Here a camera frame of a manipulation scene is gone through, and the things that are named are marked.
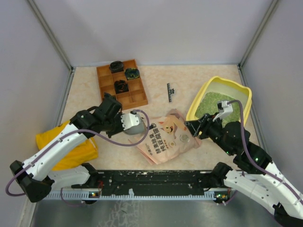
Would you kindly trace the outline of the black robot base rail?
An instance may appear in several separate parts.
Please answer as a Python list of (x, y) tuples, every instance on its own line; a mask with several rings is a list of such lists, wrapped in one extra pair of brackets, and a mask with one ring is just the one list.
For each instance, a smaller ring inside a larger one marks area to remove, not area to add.
[(93, 174), (87, 183), (73, 189), (99, 189), (103, 196), (188, 196), (224, 188), (223, 180), (209, 171), (199, 170), (103, 170)]

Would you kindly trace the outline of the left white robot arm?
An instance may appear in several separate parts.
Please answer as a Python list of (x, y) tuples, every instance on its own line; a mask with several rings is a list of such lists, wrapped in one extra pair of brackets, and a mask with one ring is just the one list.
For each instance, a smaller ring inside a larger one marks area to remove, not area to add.
[(10, 164), (13, 181), (23, 191), (23, 195), (32, 202), (45, 198), (55, 180), (49, 173), (72, 149), (89, 138), (104, 131), (109, 137), (123, 131), (122, 104), (108, 93), (99, 106), (78, 111), (64, 129), (49, 144), (32, 157)]

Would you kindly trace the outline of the black bag sealing clip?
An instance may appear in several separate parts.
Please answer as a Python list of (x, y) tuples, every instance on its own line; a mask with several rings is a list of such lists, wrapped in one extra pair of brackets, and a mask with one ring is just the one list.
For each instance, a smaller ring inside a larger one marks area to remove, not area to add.
[(171, 88), (170, 83), (167, 83), (168, 100), (172, 103), (172, 96), (175, 95), (175, 89)]

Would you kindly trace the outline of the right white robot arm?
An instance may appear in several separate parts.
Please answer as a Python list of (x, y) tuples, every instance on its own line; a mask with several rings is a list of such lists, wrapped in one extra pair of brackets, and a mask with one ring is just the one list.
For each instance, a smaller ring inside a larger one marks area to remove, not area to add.
[(222, 126), (216, 115), (205, 114), (202, 118), (186, 121), (193, 137), (210, 138), (227, 155), (233, 156), (234, 164), (257, 180), (256, 183), (240, 176), (230, 166), (219, 163), (212, 174), (217, 187), (231, 187), (251, 198), (283, 227), (303, 225), (303, 195), (278, 169), (272, 157), (260, 146), (250, 142), (250, 133), (240, 121)]

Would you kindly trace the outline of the pink cat litter bag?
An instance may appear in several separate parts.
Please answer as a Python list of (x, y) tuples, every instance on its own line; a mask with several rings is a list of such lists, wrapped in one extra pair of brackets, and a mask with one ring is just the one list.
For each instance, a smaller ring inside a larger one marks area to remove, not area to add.
[(150, 119), (148, 135), (136, 148), (148, 162), (158, 165), (200, 146), (201, 142), (185, 125), (182, 113), (171, 109), (165, 116)]

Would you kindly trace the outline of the silver metal scoop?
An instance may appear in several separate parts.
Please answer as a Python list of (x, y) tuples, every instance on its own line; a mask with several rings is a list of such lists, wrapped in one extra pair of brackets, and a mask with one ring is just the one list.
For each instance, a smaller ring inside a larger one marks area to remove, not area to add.
[(137, 135), (137, 134), (144, 133), (146, 130), (145, 123), (142, 121), (141, 118), (140, 118), (140, 120), (141, 120), (141, 123), (140, 123), (140, 126), (138, 129), (136, 129), (134, 131), (133, 130), (124, 131), (124, 133), (126, 133), (127, 135)]

